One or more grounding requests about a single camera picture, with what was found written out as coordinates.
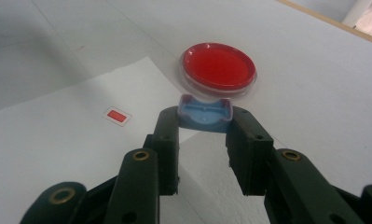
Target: white surface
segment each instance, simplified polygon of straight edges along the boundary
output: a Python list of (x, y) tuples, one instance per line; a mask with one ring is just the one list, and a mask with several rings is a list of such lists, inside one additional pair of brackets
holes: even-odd
[(0, 0), (0, 47), (53, 34), (49, 22), (30, 0)]
[[(180, 95), (144, 59), (1, 110), (0, 223), (21, 220), (56, 183), (75, 181), (91, 189), (115, 176), (125, 153), (143, 145), (159, 112), (176, 105)], [(131, 115), (124, 127), (104, 118), (112, 106)], [(180, 141), (194, 133), (182, 132)]]
[[(22, 12), (31, 7), (26, 2), (24, 7), (6, 8)], [(359, 195), (372, 183), (372, 43), (274, 0), (99, 0), (101, 5), (91, 3), (95, 0), (71, 1), (81, 11), (67, 17), (55, 11), (65, 7), (62, 2), (34, 2), (55, 34), (0, 46), (0, 93), (9, 92), (1, 98), (0, 109), (146, 56), (184, 91), (177, 76), (183, 51), (200, 42), (221, 42), (241, 49), (255, 62), (256, 83), (233, 103), (252, 111), (276, 138), (276, 147), (305, 153), (331, 183), (351, 193)], [(107, 10), (110, 14), (109, 6), (117, 21), (80, 21), (89, 10), (92, 18)], [(55, 15), (64, 20), (51, 21)], [(7, 15), (1, 21), (14, 22)], [(46, 23), (32, 24), (44, 28)], [(14, 36), (21, 38), (22, 32)], [(38, 41), (48, 44), (34, 47)], [(43, 46), (57, 53), (48, 57)], [(65, 65), (61, 55), (69, 58)], [(68, 80), (72, 69), (80, 76)], [(53, 82), (49, 90), (39, 89), (32, 81), (38, 74), (60, 82)], [(31, 77), (31, 82), (13, 84), (18, 76)], [(42, 78), (38, 83), (49, 81)], [(161, 199), (162, 223), (268, 223), (263, 199), (241, 195), (227, 167), (223, 137), (199, 133), (181, 145), (180, 194)], [(42, 189), (34, 190), (38, 194)]]

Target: red label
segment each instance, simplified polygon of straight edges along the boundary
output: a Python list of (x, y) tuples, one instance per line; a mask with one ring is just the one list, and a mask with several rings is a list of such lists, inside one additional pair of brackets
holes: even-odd
[(115, 119), (119, 122), (124, 122), (124, 120), (127, 118), (127, 116), (123, 115), (123, 114), (120, 114), (118, 113), (117, 111), (115, 110), (112, 110), (110, 111), (108, 114), (107, 114), (107, 117), (110, 117), (112, 119)]

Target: wall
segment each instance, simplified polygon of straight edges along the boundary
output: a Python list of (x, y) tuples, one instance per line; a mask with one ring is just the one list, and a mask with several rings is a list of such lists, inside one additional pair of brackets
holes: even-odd
[(356, 0), (289, 0), (302, 7), (316, 11), (335, 21), (342, 22)]

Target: red dish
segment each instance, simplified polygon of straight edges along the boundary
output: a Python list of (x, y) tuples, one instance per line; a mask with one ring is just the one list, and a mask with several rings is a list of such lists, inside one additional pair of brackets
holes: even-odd
[(185, 51), (183, 67), (192, 82), (218, 91), (241, 91), (255, 79), (255, 64), (231, 46), (202, 43)]

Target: petri dish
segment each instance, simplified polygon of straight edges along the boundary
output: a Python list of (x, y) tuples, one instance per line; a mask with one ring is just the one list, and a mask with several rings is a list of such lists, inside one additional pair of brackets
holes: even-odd
[(201, 43), (187, 49), (181, 68), (188, 87), (212, 97), (244, 95), (256, 78), (255, 64), (245, 53), (219, 43)]

